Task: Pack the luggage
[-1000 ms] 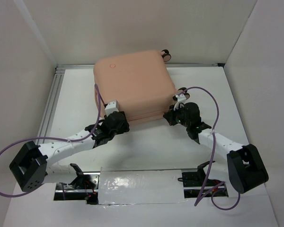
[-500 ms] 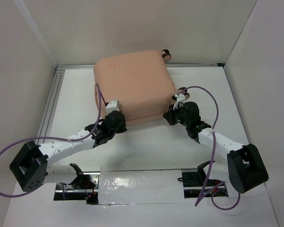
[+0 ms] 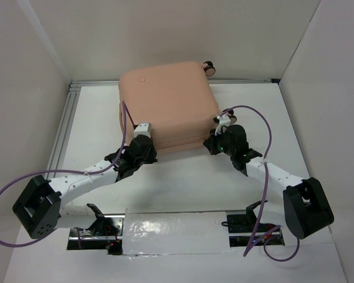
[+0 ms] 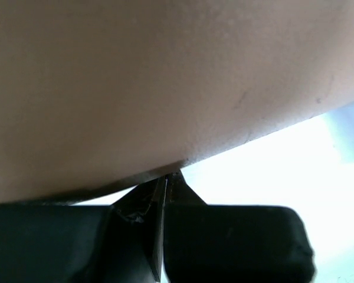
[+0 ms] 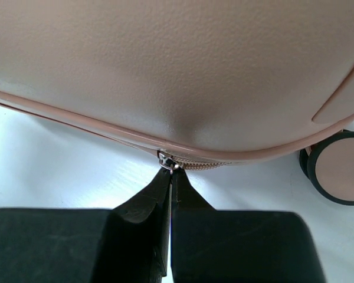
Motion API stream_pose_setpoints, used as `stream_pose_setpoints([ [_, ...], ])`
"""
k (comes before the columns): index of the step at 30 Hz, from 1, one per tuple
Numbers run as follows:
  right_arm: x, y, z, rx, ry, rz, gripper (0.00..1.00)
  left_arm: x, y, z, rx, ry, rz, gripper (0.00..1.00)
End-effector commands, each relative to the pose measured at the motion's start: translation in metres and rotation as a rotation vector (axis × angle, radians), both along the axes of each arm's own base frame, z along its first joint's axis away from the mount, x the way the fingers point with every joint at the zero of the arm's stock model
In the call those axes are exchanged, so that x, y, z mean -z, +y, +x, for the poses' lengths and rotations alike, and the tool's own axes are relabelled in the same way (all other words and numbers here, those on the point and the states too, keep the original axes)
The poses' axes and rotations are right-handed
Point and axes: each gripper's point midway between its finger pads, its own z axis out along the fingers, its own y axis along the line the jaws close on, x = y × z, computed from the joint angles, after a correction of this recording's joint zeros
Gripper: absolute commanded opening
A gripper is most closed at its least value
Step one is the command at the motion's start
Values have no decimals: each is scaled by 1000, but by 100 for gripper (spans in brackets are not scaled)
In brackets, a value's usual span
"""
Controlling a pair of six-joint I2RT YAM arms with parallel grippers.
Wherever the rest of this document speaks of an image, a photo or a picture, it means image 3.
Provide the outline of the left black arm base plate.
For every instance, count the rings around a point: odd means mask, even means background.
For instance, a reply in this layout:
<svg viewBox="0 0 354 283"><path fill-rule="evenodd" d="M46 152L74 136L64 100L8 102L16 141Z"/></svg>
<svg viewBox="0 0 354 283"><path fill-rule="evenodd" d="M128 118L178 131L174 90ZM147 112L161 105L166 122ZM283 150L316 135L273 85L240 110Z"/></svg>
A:
<svg viewBox="0 0 354 283"><path fill-rule="evenodd" d="M104 214L96 205L87 204L94 218L88 228L71 228L67 250L105 250L108 255L122 255L124 214Z"/></svg>

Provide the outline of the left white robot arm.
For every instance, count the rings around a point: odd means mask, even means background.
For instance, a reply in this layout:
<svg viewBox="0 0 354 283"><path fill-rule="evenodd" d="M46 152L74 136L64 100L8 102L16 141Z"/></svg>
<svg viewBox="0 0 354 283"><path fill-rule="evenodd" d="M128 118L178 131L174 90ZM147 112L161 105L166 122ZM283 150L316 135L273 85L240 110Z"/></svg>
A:
<svg viewBox="0 0 354 283"><path fill-rule="evenodd" d="M106 156L82 175L65 175L50 180L33 177L12 207L14 214L32 239L41 239L61 226L72 213L64 209L72 200L130 177L143 164L157 162L153 140L136 136L123 150Z"/></svg>

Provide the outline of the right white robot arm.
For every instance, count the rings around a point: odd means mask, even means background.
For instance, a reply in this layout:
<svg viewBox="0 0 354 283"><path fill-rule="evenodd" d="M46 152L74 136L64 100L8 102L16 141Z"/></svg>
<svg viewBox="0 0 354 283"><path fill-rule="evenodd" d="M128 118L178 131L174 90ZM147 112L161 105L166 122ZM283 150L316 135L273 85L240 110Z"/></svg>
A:
<svg viewBox="0 0 354 283"><path fill-rule="evenodd" d="M249 146L243 126L234 124L222 130L212 129L203 145L211 155L228 155L236 170L276 191L283 200L285 223L295 237L304 239L334 222L320 181L292 175L266 161Z"/></svg>

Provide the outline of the pink suitcase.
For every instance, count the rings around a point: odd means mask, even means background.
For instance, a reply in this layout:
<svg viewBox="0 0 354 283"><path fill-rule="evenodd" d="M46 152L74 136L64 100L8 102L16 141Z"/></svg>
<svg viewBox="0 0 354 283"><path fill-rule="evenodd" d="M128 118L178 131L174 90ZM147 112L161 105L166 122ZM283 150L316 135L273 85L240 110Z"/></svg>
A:
<svg viewBox="0 0 354 283"><path fill-rule="evenodd" d="M186 61L130 70L118 82L120 127L129 144L134 126L150 123L151 138L159 154L203 146L217 124L218 103L208 77L212 62Z"/></svg>

